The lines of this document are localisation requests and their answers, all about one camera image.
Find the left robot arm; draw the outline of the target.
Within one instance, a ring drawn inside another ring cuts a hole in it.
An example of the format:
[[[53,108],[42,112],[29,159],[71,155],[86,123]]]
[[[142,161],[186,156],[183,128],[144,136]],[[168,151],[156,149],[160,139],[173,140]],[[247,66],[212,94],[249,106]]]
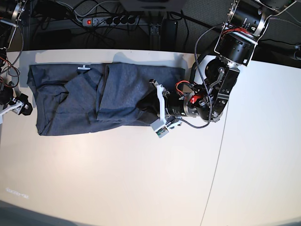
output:
[[[161,120],[174,117],[172,123],[197,116],[206,123],[218,121],[236,84],[239,66],[249,64],[269,20],[295,3],[294,0],[257,0],[251,5],[244,0],[233,1],[225,23],[215,26],[221,30],[214,42],[217,56],[206,65],[205,71],[201,72],[200,64],[207,54],[195,53],[189,80],[177,82],[174,92],[150,80],[157,90],[141,99],[137,107]]]

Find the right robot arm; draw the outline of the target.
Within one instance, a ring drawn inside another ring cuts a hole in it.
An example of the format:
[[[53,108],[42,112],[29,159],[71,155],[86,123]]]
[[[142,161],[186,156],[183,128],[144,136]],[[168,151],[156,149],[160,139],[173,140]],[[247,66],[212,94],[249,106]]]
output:
[[[19,81],[20,72],[15,68],[15,64],[24,48],[24,36],[20,22],[26,4],[26,0],[2,0],[0,2],[0,66],[4,67],[7,65],[6,69],[1,68],[0,73],[3,75],[12,69],[16,72],[15,77],[17,77],[17,81]],[[16,31],[20,32],[22,45],[16,60],[10,62],[7,58],[7,50]],[[32,113],[33,107],[27,95],[22,93],[19,96],[14,96],[14,88],[17,86],[18,84],[14,84],[12,81],[7,83],[3,77],[0,78],[0,105],[4,107],[0,112],[1,116],[10,111],[17,115],[22,114],[25,116],[29,116]]]

